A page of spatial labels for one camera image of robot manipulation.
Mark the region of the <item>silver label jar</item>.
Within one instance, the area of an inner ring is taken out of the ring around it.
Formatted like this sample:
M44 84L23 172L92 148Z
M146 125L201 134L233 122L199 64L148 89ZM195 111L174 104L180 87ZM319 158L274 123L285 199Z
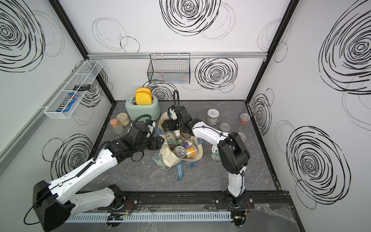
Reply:
M219 117L219 111L216 109L209 109L207 112L207 120L206 123L210 126L214 126L217 124L217 120Z

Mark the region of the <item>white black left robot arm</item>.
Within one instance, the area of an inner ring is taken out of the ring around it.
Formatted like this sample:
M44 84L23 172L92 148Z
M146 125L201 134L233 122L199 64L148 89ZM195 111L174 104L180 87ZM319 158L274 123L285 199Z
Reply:
M40 181L33 187L30 210L36 213L38 224L45 232L61 226L69 217L99 207L108 207L125 201L123 192L116 185L104 189L79 193L79 190L100 174L131 159L145 150L160 150L164 139L155 136L156 123L148 114L137 117L127 134L106 141L93 158L73 171L51 182Z

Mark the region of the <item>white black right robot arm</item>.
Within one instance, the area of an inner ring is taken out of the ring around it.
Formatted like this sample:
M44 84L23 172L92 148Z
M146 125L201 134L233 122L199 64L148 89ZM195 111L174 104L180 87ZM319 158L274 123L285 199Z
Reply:
M221 163L229 173L228 194L229 205L239 208L245 198L245 172L250 159L246 145L237 132L222 132L208 126L198 118L192 118L186 108L180 104L179 92L173 92L174 104L168 108L165 128L170 131L180 130L181 134L189 134L201 138L215 146L219 152Z

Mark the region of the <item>cream canvas bag blue handles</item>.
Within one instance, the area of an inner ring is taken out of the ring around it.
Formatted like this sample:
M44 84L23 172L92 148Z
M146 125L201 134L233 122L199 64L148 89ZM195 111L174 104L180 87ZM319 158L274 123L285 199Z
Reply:
M159 118L159 125L157 129L157 134L165 139L164 144L162 145L161 150L158 150L153 156L152 160L163 170L169 170L173 166L178 166L183 161L189 162L191 165L195 164L198 160L200 160L203 157L203 146L202 142L200 141L200 138L195 136L189 136L188 138L185 138L185 135L182 134L179 130L172 131L175 133L177 145L176 146L182 146L182 143L189 139L194 143L194 146L198 150L197 156L187 159L186 157L183 159L180 159L176 157L174 154L174 149L176 146L169 146L167 143L167 139L165 136L165 133L163 131L163 128L161 126L162 122L168 118L167 113L163 113Z

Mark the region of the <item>red bee label seed jar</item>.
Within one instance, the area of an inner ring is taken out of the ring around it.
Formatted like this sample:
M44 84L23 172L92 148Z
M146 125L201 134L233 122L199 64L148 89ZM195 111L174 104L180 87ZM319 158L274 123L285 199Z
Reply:
M240 115L240 123L247 124L250 121L250 115L248 113L242 113Z

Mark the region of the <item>large radish label seed jar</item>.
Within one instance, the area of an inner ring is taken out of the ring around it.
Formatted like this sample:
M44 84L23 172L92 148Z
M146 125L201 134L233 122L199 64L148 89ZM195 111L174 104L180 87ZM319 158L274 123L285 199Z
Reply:
M221 161L219 150L216 146L212 146L211 159L213 161Z

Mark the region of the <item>yellow strip lid seed jar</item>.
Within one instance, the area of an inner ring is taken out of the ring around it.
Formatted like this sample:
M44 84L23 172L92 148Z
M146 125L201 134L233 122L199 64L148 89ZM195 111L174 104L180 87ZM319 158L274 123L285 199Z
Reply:
M222 131L229 131L231 129L230 125L226 122L222 122L219 127Z

